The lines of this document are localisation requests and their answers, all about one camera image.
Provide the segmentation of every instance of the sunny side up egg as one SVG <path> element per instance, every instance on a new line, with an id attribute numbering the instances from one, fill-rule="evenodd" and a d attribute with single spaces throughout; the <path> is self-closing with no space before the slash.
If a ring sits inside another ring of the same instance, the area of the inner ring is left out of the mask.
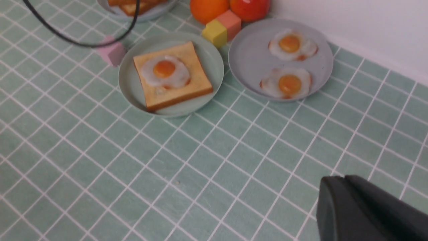
<path id="1" fill-rule="evenodd" d="M 316 54 L 318 46 L 312 40 L 306 39 L 301 33 L 286 29 L 274 36 L 269 42 L 268 49 L 271 54 L 281 60 L 303 61 Z"/>
<path id="2" fill-rule="evenodd" d="M 260 81 L 260 88 L 274 98 L 299 99 L 309 93 L 312 77 L 304 69 L 286 67 L 273 69 Z"/>
<path id="3" fill-rule="evenodd" d="M 162 55 L 146 61 L 141 67 L 141 75 L 153 87 L 178 89 L 190 83 L 190 73 L 177 57 Z"/>

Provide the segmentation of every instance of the egg yolk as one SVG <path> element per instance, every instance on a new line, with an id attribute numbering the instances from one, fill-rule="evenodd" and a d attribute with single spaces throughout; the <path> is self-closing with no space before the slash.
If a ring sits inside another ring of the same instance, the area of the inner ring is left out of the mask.
<path id="1" fill-rule="evenodd" d="M 295 75 L 285 75 L 279 79 L 278 85 L 284 94 L 293 95 L 302 88 L 302 81 Z"/>
<path id="2" fill-rule="evenodd" d="M 175 71 L 175 64 L 168 60 L 159 61 L 153 68 L 153 73 L 159 78 L 168 78 Z"/>
<path id="3" fill-rule="evenodd" d="M 294 35 L 288 35 L 279 41 L 279 46 L 287 53 L 294 53 L 300 48 L 300 39 Z"/>

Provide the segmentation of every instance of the plate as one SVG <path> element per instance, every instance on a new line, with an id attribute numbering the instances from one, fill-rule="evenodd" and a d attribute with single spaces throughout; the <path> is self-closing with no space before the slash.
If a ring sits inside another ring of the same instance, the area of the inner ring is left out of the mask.
<path id="1" fill-rule="evenodd" d="M 168 0 L 162 4 L 155 6 L 144 14 L 138 16 L 137 23 L 155 19 L 167 11 L 171 10 L 178 0 Z M 97 3 L 105 9 L 108 14 L 121 21 L 132 21 L 133 17 L 126 15 L 119 7 L 110 7 L 107 0 L 97 0 Z"/>
<path id="2" fill-rule="evenodd" d="M 176 105 L 163 108 L 156 112 L 147 112 L 144 91 L 140 78 L 134 67 L 134 56 L 159 51 L 175 45 L 192 41 L 196 54 L 201 61 L 213 93 L 190 99 Z M 125 55 L 119 68 L 119 87 L 125 98 L 136 108 L 160 117 L 179 117 L 188 115 L 207 104 L 217 93 L 223 82 L 224 65 L 219 51 L 201 36 L 192 33 L 165 33 L 159 34 L 137 43 Z"/>
<path id="3" fill-rule="evenodd" d="M 314 41 L 318 45 L 318 52 L 304 61 L 284 61 L 273 56 L 268 50 L 268 44 L 277 33 L 286 28 L 295 29 Z M 304 68 L 311 74 L 313 84 L 305 97 L 318 91 L 327 82 L 333 70 L 333 54 L 324 35 L 295 21 L 272 18 L 245 27 L 232 41 L 229 49 L 229 67 L 234 77 L 246 89 L 269 100 L 297 100 L 274 98 L 260 88 L 260 81 L 273 68 L 287 66 Z"/>

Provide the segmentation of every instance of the yellow block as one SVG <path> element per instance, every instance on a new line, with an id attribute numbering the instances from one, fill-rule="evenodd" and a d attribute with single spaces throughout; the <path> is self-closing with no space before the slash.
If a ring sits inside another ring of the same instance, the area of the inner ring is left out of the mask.
<path id="1" fill-rule="evenodd" d="M 216 48 L 227 44 L 227 29 L 217 19 L 207 23 L 202 36 L 210 41 Z"/>

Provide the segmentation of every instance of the black cable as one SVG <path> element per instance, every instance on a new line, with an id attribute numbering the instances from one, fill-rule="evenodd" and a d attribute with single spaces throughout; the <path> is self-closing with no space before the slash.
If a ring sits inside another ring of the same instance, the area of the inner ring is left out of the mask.
<path id="1" fill-rule="evenodd" d="M 135 9 L 135 14 L 134 14 L 134 18 L 132 20 L 131 25 L 129 26 L 128 30 L 123 33 L 120 37 L 118 37 L 117 39 L 111 41 L 111 42 L 106 42 L 106 43 L 101 43 L 101 44 L 90 44 L 90 43 L 79 43 L 76 42 L 64 35 L 62 35 L 60 32 L 58 32 L 56 29 L 54 29 L 52 26 L 50 26 L 41 16 L 40 14 L 36 11 L 36 9 L 34 9 L 34 7 L 30 4 L 29 0 L 23 0 L 24 4 L 28 7 L 28 9 L 34 14 L 34 16 L 36 16 L 36 18 L 47 28 L 49 29 L 52 33 L 54 33 L 55 35 L 57 35 L 59 38 L 61 38 L 62 40 L 71 43 L 73 45 L 77 45 L 80 47 L 85 47 L 85 48 L 101 48 L 101 47 L 106 47 L 109 45 L 112 45 L 116 42 L 121 41 L 122 39 L 124 39 L 134 28 L 136 22 L 137 22 L 137 18 L 138 18 L 138 13 L 140 11 L 140 0 L 137 0 L 137 6 Z"/>

